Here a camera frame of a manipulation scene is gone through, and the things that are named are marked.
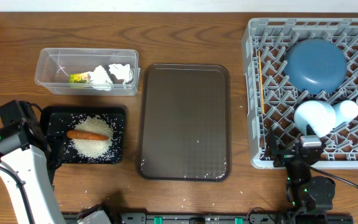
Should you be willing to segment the light blue bowl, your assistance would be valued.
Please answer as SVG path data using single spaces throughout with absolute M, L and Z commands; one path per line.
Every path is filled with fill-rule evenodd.
M 336 114 L 329 103 L 311 100 L 297 107 L 293 119 L 296 128 L 304 135 L 307 135 L 307 125 L 310 125 L 315 134 L 321 138 L 329 134 L 334 128 Z

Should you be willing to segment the orange carrot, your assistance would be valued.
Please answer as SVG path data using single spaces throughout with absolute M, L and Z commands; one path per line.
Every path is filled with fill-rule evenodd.
M 87 131 L 77 131 L 77 130 L 68 131 L 67 137 L 70 139 L 91 140 L 91 141 L 107 141 L 109 139 L 107 136 L 101 134 L 91 133 Z

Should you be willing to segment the dark blue plate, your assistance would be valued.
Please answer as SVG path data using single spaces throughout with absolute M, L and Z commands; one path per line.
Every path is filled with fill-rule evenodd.
M 295 44 L 285 55 L 284 74 L 301 91 L 317 95 L 332 93 L 344 82 L 346 58 L 341 49 L 321 39 L 308 39 Z

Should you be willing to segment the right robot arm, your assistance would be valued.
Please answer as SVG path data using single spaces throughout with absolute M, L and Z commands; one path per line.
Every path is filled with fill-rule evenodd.
M 320 160 L 325 144 L 307 126 L 307 135 L 291 149 L 280 149 L 272 129 L 268 131 L 265 155 L 275 168 L 287 171 L 286 194 L 293 208 L 276 217 L 275 223 L 327 223 L 326 212 L 333 209 L 335 182 L 321 175 L 312 176 L 312 165 Z

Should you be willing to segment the light blue cup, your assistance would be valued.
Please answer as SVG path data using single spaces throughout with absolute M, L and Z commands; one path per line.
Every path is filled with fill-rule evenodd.
M 358 105 L 351 101 L 345 100 L 333 106 L 336 114 L 336 125 L 349 123 L 358 115 Z

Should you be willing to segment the white paper napkin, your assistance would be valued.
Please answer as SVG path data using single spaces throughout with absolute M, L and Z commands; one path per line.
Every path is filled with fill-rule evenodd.
M 93 72 L 89 72 L 89 83 L 96 90 L 110 91 L 112 80 L 102 65 L 95 68 Z

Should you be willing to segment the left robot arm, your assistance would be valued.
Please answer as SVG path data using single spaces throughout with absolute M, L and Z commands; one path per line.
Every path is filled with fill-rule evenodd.
M 46 137 L 27 101 L 0 106 L 0 177 L 19 223 L 112 223 L 101 205 L 64 215 L 55 198 L 53 178 L 61 166 L 64 137 Z

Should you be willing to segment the green yellow snack wrapper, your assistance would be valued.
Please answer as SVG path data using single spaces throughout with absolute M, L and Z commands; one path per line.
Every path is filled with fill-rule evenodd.
M 90 72 L 74 73 L 69 75 L 70 84 L 90 84 Z

